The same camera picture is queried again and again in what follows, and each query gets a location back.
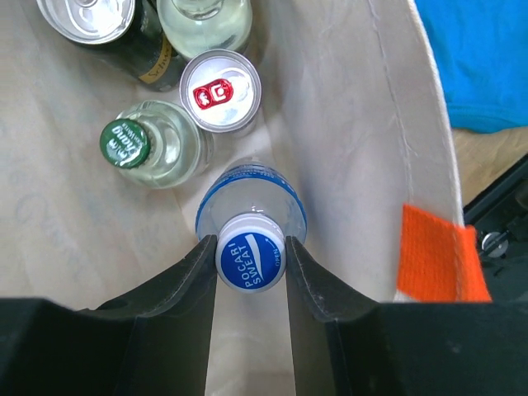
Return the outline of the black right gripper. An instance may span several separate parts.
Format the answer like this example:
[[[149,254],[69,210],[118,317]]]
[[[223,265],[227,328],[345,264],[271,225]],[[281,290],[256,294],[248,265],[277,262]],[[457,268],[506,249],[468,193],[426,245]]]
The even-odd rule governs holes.
[[[527,156],[464,208],[483,276],[497,302],[527,301]]]

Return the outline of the Pocari Sweat bottle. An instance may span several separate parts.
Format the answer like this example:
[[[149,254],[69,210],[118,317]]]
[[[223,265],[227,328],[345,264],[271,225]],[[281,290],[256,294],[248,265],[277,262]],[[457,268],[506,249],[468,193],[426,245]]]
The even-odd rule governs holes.
[[[253,294],[283,276],[285,239],[304,242],[307,216],[294,187],[273,167],[242,158],[230,164],[205,193],[195,231],[218,239],[214,262],[222,281]]]

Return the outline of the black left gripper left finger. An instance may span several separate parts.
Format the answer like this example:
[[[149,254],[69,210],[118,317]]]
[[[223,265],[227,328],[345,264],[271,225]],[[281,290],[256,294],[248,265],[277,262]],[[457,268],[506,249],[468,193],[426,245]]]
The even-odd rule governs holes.
[[[1,301],[4,395],[202,395],[217,239],[96,309]]]

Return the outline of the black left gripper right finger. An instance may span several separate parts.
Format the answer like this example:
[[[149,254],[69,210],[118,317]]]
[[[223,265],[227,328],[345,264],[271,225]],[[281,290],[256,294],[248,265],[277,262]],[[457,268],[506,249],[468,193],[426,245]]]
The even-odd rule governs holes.
[[[379,303],[285,247],[297,394],[526,394],[526,304]]]

